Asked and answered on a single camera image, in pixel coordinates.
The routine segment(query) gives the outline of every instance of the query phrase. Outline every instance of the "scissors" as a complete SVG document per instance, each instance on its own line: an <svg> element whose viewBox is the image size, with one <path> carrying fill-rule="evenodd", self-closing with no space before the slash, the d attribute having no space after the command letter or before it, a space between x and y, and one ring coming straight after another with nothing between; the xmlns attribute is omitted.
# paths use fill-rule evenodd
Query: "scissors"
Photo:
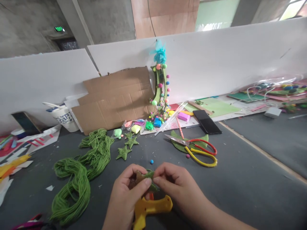
<svg viewBox="0 0 307 230"><path fill-rule="evenodd" d="M184 140L181 140L181 139L178 139L178 138L175 138L175 137L172 137L170 135L166 135L168 138L172 139L173 141L176 141L178 142L179 144L181 145L184 145L185 146L185 149L186 151L190 154L190 156L196 161L198 162L199 164L203 165L203 166L206 166L206 167L215 167L217 165L217 159L214 157L216 154L217 154L217 150L216 148L209 142L205 141L205 140L202 140L202 139L192 139L192 140L189 140L189 141L184 141ZM206 144L208 144L214 152L209 152L208 150L200 147L199 145L197 144L194 144L193 142L205 142ZM200 150L197 150L197 149L193 149L191 148L191 150L189 150L189 144L192 143L193 145L195 145L195 147L201 149L202 151ZM212 164L207 164L207 163L204 163L202 161L200 161L199 159L196 158L196 156L194 156L194 154L192 152L195 152L195 153L199 153L199 154L202 154L202 155L205 155L209 158L211 158L214 162Z"/></svg>

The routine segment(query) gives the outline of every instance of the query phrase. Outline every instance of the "exit sign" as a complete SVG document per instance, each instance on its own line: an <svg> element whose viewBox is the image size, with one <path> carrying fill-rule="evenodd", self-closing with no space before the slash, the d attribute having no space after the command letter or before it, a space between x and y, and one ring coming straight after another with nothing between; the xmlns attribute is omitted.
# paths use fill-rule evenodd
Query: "exit sign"
<svg viewBox="0 0 307 230"><path fill-rule="evenodd" d="M57 32L65 31L63 27L55 27L55 30Z"/></svg>

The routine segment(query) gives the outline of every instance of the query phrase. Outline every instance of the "black smartphone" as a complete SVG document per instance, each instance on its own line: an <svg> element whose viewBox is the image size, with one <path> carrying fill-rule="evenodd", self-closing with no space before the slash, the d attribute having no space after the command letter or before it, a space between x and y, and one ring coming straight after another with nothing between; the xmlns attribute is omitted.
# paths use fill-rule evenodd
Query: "black smartphone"
<svg viewBox="0 0 307 230"><path fill-rule="evenodd" d="M40 134L41 130L31 121L25 112L12 113L14 119L25 130L28 136Z"/></svg>
<svg viewBox="0 0 307 230"><path fill-rule="evenodd" d="M198 122L204 128L206 134L220 134L222 131L214 123L214 121L209 117L209 115L204 110L194 110L193 111Z"/></svg>

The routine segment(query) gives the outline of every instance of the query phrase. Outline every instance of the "scissors blade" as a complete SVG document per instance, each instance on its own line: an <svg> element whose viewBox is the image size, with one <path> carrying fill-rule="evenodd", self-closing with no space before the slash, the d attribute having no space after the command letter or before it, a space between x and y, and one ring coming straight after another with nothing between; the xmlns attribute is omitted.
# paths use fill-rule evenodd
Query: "scissors blade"
<svg viewBox="0 0 307 230"><path fill-rule="evenodd" d="M169 139L172 139L173 141L178 142L179 144L182 144L182 145L184 145L184 146L189 146L189 142L186 142L186 141L184 141L184 140L175 138L175 137L170 136L170 135L167 135L167 134L165 134L165 136L167 136Z"/></svg>

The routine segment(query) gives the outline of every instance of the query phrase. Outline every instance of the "hand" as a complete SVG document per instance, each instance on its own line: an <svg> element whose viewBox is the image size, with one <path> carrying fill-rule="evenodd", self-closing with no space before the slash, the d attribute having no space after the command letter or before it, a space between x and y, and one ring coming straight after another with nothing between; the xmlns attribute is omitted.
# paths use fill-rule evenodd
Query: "hand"
<svg viewBox="0 0 307 230"><path fill-rule="evenodd" d="M151 179L146 178L130 190L128 185L136 171L147 173L145 168L132 164L115 180L103 230L131 229L135 204L151 185Z"/></svg>
<svg viewBox="0 0 307 230"><path fill-rule="evenodd" d="M202 225L204 207L212 203L185 168L164 162L155 170L153 182L176 201L189 219Z"/></svg>

